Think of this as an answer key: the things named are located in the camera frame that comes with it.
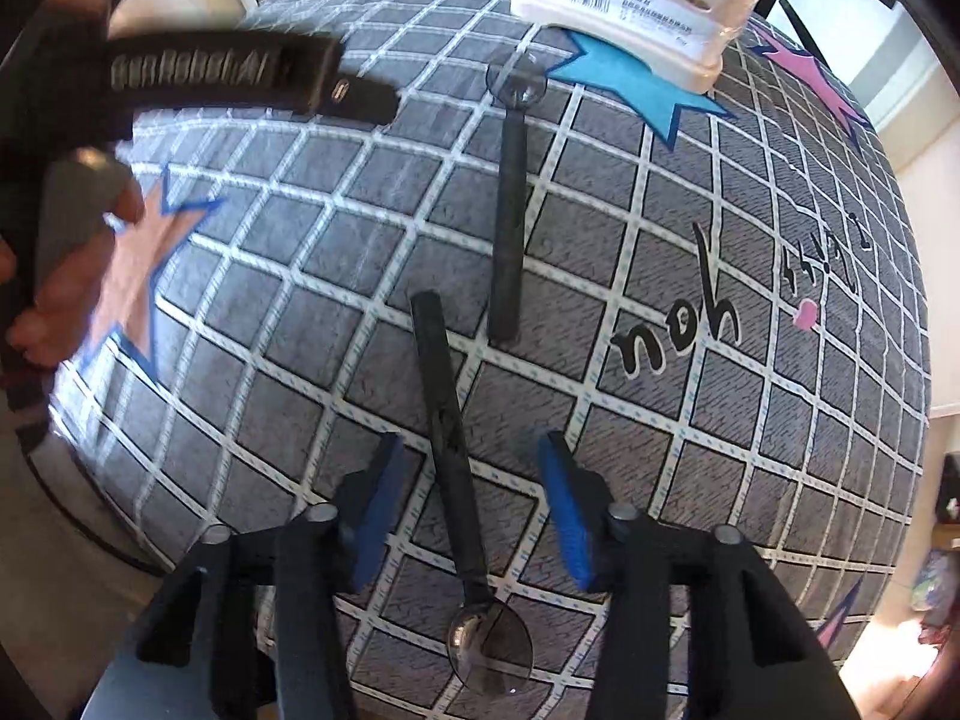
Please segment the person's left hand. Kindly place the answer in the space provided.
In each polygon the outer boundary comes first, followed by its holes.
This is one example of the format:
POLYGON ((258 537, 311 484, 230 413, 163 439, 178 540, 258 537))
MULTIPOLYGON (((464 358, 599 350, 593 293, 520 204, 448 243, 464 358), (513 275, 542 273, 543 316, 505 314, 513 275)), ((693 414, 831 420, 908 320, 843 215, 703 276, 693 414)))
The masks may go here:
MULTIPOLYGON (((46 0, 57 15, 102 23, 112 0, 46 0)), ((14 319, 5 340, 41 371, 55 371, 75 355, 89 330, 91 314, 116 250, 116 232, 98 218, 96 231, 68 252, 37 288, 28 309, 14 319)))

